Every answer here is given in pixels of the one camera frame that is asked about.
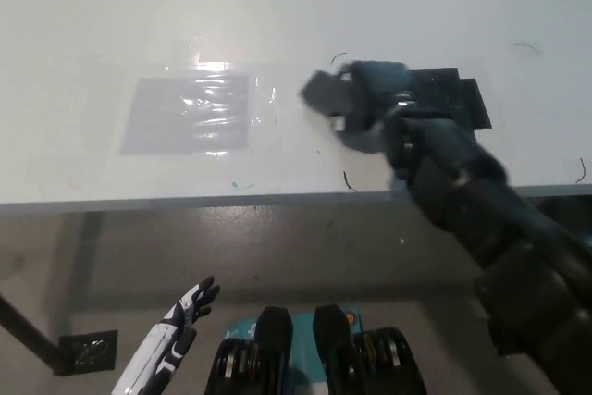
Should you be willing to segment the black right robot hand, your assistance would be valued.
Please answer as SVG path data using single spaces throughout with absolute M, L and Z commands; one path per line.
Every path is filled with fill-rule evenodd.
M 353 61 L 336 73 L 338 103 L 330 126 L 348 148 L 365 154 L 383 150 L 382 120 L 406 94 L 412 79 L 402 62 Z

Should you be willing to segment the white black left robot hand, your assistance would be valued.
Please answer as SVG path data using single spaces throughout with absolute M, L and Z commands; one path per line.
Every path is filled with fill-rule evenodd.
M 114 394 L 161 394 L 191 347 L 193 325 L 209 315 L 220 287 L 213 277 L 193 286 L 146 335 L 116 385 Z

